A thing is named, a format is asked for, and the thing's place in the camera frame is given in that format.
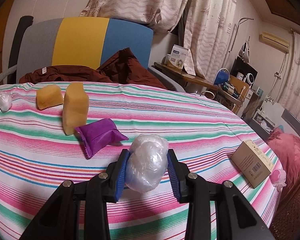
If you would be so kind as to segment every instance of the cardboard box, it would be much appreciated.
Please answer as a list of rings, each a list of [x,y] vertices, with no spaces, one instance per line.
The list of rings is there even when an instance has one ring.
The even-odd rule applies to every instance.
[[[243,141],[231,156],[253,188],[271,174],[273,163],[251,140]]]
[[[183,65],[185,63],[187,54],[188,54],[188,49],[178,46],[178,45],[173,45],[173,48],[172,48],[172,51],[170,54],[170,58],[168,61],[168,66],[182,69]]]

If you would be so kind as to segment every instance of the metal screw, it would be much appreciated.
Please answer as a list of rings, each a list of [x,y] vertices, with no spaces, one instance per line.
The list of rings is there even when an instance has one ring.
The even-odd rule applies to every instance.
[[[191,172],[191,173],[188,174],[188,177],[190,179],[196,179],[198,177],[198,175],[196,173],[194,173],[194,172]]]
[[[226,187],[232,187],[233,186],[233,183],[229,180],[226,180],[223,185],[225,185]]]
[[[102,172],[98,176],[100,179],[106,179],[106,178],[108,178],[108,173]]]
[[[64,187],[70,187],[70,186],[71,186],[71,180],[65,180],[65,181],[62,183],[62,185],[63,185]]]

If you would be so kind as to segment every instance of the purple wrapped package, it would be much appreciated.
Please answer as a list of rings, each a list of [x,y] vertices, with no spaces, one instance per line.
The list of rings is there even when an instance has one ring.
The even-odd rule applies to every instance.
[[[129,140],[109,118],[76,127],[75,130],[80,133],[89,158],[108,144]]]

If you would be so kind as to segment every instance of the blue panel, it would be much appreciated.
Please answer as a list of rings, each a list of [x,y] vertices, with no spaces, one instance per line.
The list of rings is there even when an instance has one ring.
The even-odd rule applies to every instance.
[[[144,68],[148,68],[153,31],[145,26],[123,20],[110,19],[103,43],[103,64],[118,50],[129,47]]]

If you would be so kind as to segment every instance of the wicker basket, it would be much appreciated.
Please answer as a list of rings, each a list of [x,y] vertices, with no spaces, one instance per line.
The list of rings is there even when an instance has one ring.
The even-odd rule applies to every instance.
[[[290,240],[300,228],[300,176],[280,201],[270,231],[276,240]]]

